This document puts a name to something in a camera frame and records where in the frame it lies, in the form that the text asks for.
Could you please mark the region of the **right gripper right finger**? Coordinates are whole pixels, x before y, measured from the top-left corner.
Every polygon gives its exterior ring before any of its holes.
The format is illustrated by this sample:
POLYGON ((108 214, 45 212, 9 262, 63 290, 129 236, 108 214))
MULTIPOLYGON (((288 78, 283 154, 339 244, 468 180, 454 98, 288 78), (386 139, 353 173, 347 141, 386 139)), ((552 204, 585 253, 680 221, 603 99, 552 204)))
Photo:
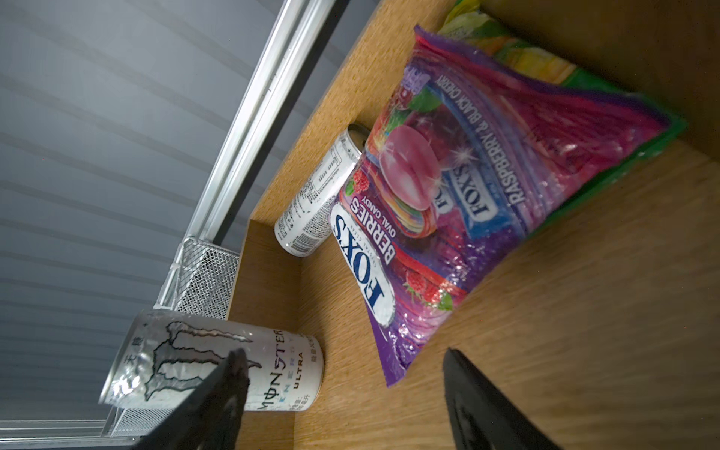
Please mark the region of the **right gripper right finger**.
POLYGON ((463 352, 447 350, 442 372, 457 449, 560 449, 463 352))

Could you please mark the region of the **purple candy bag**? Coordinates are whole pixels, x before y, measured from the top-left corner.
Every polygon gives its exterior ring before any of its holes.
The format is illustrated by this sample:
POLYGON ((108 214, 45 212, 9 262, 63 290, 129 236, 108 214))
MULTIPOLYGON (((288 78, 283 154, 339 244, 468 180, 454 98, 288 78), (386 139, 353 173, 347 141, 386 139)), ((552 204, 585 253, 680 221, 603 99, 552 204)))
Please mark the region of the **purple candy bag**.
POLYGON ((673 127, 645 97, 536 80, 421 28, 414 39, 329 217, 388 386, 553 213, 673 127))

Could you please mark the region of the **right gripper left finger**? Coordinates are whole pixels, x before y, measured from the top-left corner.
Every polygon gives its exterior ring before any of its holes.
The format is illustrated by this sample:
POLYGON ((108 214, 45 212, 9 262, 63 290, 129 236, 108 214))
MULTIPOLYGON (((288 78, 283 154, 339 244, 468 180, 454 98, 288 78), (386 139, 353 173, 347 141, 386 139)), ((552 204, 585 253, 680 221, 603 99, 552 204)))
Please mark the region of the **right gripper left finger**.
POLYGON ((249 360, 237 349, 225 358, 135 449, 234 449, 249 393, 249 360))

